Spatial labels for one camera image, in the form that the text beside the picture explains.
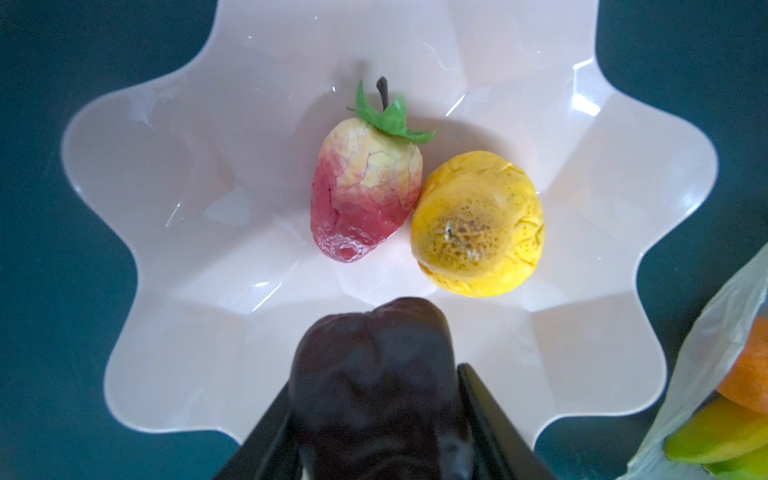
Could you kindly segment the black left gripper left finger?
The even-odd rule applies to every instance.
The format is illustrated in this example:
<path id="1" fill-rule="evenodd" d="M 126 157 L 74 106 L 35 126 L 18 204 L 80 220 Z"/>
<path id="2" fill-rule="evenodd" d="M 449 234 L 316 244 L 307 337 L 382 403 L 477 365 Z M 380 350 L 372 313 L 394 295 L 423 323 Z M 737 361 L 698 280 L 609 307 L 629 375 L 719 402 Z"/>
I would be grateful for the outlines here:
<path id="1" fill-rule="evenodd" d="M 300 455 L 291 425 L 288 384 L 214 480 L 294 480 Z"/>

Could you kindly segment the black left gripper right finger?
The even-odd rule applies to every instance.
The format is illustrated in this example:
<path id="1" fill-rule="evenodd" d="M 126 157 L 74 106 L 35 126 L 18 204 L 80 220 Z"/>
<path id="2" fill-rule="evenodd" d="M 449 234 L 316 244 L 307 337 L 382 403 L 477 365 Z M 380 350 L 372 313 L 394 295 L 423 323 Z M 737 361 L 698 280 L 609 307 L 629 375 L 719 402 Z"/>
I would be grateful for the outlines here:
<path id="1" fill-rule="evenodd" d="M 554 480 L 468 363 L 457 367 L 474 449 L 473 479 Z"/>

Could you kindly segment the dark purple toy plum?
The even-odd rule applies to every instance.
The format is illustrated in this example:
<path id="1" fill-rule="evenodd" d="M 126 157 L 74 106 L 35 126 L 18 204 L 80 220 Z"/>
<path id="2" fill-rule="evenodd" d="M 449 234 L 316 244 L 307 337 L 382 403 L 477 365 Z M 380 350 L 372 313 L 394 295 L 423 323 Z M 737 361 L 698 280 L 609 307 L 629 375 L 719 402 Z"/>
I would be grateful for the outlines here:
<path id="1" fill-rule="evenodd" d="M 311 479 L 473 475 L 451 333 L 426 299 L 316 321 L 296 349 L 288 395 Z"/>

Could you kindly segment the yellow toy pear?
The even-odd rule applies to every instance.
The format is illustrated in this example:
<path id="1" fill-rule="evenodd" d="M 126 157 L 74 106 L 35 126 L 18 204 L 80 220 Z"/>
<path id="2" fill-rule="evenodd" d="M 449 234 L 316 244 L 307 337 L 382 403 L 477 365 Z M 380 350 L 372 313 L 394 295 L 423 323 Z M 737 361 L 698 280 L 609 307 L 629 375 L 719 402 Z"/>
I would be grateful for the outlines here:
<path id="1" fill-rule="evenodd" d="M 460 154 L 432 172 L 411 223 L 412 254 L 426 277 L 473 298 L 521 286 L 536 271 L 545 237 L 533 182 L 489 151 Z"/>

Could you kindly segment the long yellow toy banana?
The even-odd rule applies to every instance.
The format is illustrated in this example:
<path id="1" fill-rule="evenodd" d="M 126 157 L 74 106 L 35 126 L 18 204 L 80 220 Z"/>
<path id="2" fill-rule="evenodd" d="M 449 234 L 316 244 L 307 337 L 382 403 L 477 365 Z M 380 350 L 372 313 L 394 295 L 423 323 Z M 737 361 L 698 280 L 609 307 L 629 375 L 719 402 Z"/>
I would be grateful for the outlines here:
<path id="1" fill-rule="evenodd" d="M 767 444 L 767 415 L 718 397 L 663 444 L 665 456 L 685 464 L 731 460 Z"/>

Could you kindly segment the orange toy fruit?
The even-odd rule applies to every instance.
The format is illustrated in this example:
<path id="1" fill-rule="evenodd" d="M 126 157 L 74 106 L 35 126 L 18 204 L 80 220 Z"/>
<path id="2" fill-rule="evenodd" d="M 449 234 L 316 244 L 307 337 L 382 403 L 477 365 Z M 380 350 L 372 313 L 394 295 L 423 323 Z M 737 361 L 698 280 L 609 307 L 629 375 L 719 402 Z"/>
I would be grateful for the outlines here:
<path id="1" fill-rule="evenodd" d="M 722 396 L 758 413 L 767 413 L 767 319 L 757 317 L 737 361 L 718 386 Z"/>

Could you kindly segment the cream banana-print plastic bag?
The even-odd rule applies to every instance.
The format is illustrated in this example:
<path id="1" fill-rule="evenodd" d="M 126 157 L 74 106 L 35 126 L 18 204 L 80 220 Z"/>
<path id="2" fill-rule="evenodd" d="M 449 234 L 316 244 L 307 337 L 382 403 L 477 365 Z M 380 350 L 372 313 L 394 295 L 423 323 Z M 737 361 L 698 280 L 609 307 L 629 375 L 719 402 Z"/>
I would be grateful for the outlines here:
<path id="1" fill-rule="evenodd" d="M 624 479 L 713 479 L 714 460 L 675 461 L 664 444 L 694 415 L 716 403 L 716 387 L 747 344 L 766 303 L 767 248 L 762 247 L 709 300 L 679 351 L 664 401 Z"/>

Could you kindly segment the pink red toy strawberry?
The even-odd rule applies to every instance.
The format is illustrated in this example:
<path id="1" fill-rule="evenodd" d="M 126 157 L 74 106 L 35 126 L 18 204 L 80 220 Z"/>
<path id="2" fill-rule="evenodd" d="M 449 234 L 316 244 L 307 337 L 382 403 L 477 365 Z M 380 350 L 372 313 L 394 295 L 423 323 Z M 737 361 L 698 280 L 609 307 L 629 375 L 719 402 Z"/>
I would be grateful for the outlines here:
<path id="1" fill-rule="evenodd" d="M 360 260 L 404 225 L 422 188 L 420 146 L 435 137 L 407 127 L 404 97 L 389 98 L 386 77 L 376 88 L 382 108 L 359 83 L 356 116 L 331 129 L 318 153 L 310 228 L 320 251 L 337 262 Z"/>

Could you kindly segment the small yellow toy banana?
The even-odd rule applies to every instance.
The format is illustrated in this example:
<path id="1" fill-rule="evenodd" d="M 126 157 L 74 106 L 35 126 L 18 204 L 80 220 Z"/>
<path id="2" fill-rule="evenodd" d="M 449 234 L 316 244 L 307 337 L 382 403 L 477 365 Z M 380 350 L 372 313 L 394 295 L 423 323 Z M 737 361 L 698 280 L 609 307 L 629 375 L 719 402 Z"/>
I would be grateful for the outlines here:
<path id="1" fill-rule="evenodd" d="M 717 479 L 766 480 L 768 478 L 768 446 L 764 445 L 729 460 L 705 464 L 704 469 Z"/>

